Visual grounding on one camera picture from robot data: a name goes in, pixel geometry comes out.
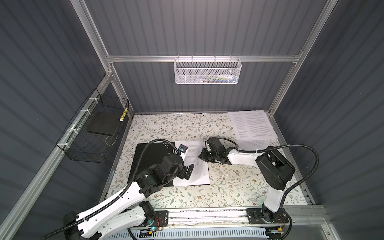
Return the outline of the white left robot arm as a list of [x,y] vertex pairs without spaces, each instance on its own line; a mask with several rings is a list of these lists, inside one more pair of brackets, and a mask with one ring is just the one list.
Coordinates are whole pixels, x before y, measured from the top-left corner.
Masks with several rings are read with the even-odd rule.
[[133,182],[112,197],[77,215],[65,217],[67,240],[105,240],[124,229],[150,226],[155,210],[146,201],[174,178],[191,177],[194,165],[184,165],[185,154],[167,154],[160,164],[137,174]]

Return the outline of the black file folder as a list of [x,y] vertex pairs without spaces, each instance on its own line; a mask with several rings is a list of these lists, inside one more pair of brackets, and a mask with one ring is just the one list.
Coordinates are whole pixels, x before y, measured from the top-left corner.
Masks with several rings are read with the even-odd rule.
[[[138,167],[137,173],[139,174],[154,164],[160,164],[163,160],[163,157],[174,150],[173,147],[171,147],[168,143],[162,143],[162,142],[153,143],[147,149],[142,161],[139,163],[138,162],[139,157],[146,145],[147,145],[146,143],[137,144],[133,163],[131,166],[129,179],[132,179],[134,177],[133,172],[135,167]],[[167,186],[174,187],[173,183],[174,183],[174,180],[171,181]]]

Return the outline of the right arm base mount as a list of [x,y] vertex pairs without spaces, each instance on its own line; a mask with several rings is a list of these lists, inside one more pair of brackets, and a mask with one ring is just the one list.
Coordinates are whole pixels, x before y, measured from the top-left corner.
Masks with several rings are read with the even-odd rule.
[[279,208],[277,212],[272,212],[265,206],[259,208],[247,208],[247,218],[250,224],[287,224],[289,223],[288,215],[283,208]]

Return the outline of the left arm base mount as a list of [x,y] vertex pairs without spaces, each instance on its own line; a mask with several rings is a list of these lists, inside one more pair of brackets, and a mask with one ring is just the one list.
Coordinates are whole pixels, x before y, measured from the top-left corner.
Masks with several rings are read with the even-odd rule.
[[148,224],[144,225],[146,228],[162,228],[168,226],[169,211],[155,210],[155,217],[153,217]]

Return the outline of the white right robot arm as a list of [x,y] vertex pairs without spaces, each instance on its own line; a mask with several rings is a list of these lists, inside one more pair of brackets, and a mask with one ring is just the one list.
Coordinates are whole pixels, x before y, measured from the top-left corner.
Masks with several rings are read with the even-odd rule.
[[296,171],[295,167],[279,152],[279,149],[287,147],[287,145],[269,146],[258,151],[225,147],[216,150],[203,148],[199,159],[207,163],[247,165],[258,168],[269,186],[263,205],[264,211],[275,214],[282,208],[286,196],[284,190]]

